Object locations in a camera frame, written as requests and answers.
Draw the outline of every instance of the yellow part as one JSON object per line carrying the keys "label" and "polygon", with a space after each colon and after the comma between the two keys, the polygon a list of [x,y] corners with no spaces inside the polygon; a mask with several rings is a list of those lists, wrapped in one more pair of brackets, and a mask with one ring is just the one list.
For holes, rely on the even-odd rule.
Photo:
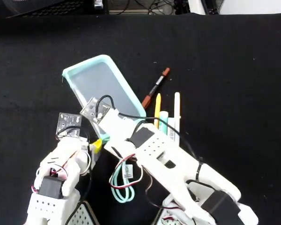
{"label": "yellow part", "polygon": [[102,148],[102,139],[96,140],[94,143],[92,143],[92,145],[94,145],[96,147],[95,154],[99,153],[99,151]]}
{"label": "yellow part", "polygon": [[[158,93],[158,95],[156,97],[154,117],[158,117],[159,118],[160,108],[161,108],[161,94]],[[159,121],[158,120],[154,120],[154,125],[155,125],[156,128],[158,128],[158,124],[159,124]]]}

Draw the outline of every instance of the teal marker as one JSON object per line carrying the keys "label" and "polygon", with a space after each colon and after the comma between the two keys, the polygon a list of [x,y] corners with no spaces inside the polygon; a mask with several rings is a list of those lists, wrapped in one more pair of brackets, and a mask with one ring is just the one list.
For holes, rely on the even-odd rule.
{"label": "teal marker", "polygon": [[[159,113],[159,118],[161,120],[163,120],[164,122],[168,123],[168,117],[169,117],[169,113],[167,111],[161,111]],[[164,134],[167,134],[168,133],[168,126],[165,125],[164,123],[162,122],[159,122],[159,126],[158,126],[158,129],[160,131],[162,131]]]}

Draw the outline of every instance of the perforated white panel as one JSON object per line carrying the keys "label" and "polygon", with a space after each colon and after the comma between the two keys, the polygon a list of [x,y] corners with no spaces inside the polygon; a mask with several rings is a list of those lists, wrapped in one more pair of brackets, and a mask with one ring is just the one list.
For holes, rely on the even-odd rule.
{"label": "perforated white panel", "polygon": [[95,225],[84,204],[81,204],[67,225]]}
{"label": "perforated white panel", "polygon": [[159,158],[165,152],[166,147],[168,147],[166,141],[155,134],[143,143],[137,151],[143,151],[151,157]]}
{"label": "perforated white panel", "polygon": [[29,218],[46,218],[50,220],[49,224],[63,225],[75,209],[79,199],[80,194],[76,189],[73,190],[69,197],[64,197],[63,199],[55,199],[33,193],[27,213]]}

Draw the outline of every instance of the red marker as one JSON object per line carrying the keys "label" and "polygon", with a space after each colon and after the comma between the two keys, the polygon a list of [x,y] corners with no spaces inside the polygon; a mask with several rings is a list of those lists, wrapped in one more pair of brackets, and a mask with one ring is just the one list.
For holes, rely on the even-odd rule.
{"label": "red marker", "polygon": [[154,93],[156,92],[158,86],[160,85],[161,81],[163,81],[163,79],[169,74],[170,72],[170,68],[166,68],[162,75],[159,77],[158,81],[155,83],[154,87],[152,88],[152,90],[149,92],[149,94],[144,98],[144,100],[142,101],[141,105],[142,107],[144,107],[144,109],[146,109],[148,107],[148,105],[151,102],[151,97],[154,95]]}

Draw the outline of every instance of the yellow marker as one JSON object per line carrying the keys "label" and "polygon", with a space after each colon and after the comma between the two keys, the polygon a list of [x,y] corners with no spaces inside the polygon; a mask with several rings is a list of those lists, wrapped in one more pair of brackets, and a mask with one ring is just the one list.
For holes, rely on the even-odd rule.
{"label": "yellow marker", "polygon": [[[158,95],[157,95],[157,97],[156,97],[156,104],[155,104],[155,113],[154,113],[154,117],[158,117],[158,118],[159,118],[160,105],[161,105],[161,94],[158,93]],[[158,128],[158,124],[159,124],[159,121],[158,121],[158,120],[154,120],[154,125],[155,125],[155,127]]]}

